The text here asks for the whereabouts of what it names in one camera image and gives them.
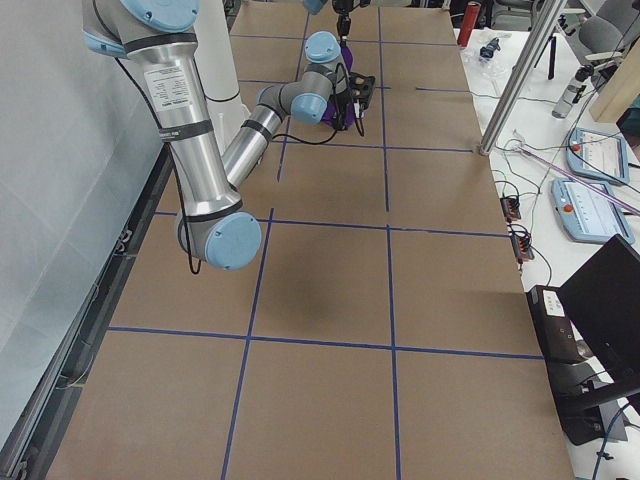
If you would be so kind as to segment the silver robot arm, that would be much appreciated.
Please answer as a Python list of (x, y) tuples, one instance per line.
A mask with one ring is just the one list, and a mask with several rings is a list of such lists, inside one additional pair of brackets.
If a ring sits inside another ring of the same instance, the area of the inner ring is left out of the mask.
[[(302, 4), (308, 13), (317, 15), (328, 3), (328, 0), (303, 0)], [(366, 8), (370, 0), (331, 0), (333, 11), (338, 15), (337, 33), (341, 39), (347, 38), (351, 28), (350, 14), (358, 8)]]
[(230, 271), (249, 264), (261, 245), (261, 227), (243, 211), (239, 186), (286, 117), (322, 120), (330, 101), (348, 89), (349, 70), (332, 33), (312, 34), (302, 78), (265, 88), (221, 150), (195, 61), (200, 12), (198, 1), (85, 1), (83, 34), (90, 50), (141, 67), (145, 101), (174, 163), (178, 242), (190, 258)]

